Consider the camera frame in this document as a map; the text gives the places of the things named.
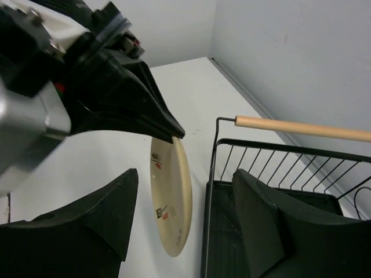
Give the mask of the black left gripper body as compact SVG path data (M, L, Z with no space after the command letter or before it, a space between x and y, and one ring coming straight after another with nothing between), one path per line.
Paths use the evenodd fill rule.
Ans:
M9 90L32 98L52 82L66 110L66 84L89 75L110 58L141 59L144 50L129 20L109 2L91 10L83 1L32 1L64 14L88 29L67 50L42 25L41 14L1 7L1 77Z

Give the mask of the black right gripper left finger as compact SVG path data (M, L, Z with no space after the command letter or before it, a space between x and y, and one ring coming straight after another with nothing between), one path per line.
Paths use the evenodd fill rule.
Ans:
M102 188L32 221L1 225L1 277L118 277L139 176L128 169Z

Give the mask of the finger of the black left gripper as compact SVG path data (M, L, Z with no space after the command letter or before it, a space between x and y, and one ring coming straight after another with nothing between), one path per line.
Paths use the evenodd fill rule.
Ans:
M124 106L126 71L118 59L110 58L89 75L79 76L66 84L66 110L71 119L71 134L96 130L134 133L133 118L125 112Z
M186 132L169 111L148 65L126 56L118 60L126 71L124 106L133 118L133 132L155 138L183 138Z

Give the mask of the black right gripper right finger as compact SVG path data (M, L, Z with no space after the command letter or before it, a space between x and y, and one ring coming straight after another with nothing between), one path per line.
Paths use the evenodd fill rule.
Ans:
M242 169L232 187L251 277L370 277L370 221L307 205Z

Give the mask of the beige floral plate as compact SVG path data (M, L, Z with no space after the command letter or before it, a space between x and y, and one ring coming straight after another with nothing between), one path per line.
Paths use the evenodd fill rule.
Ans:
M192 183L181 139L151 140L150 178L154 216L168 256L182 252L191 227Z

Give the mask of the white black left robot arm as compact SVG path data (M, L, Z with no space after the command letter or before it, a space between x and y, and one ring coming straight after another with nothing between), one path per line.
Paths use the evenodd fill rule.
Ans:
M74 134L184 137L131 25L110 1L1 2L1 195Z

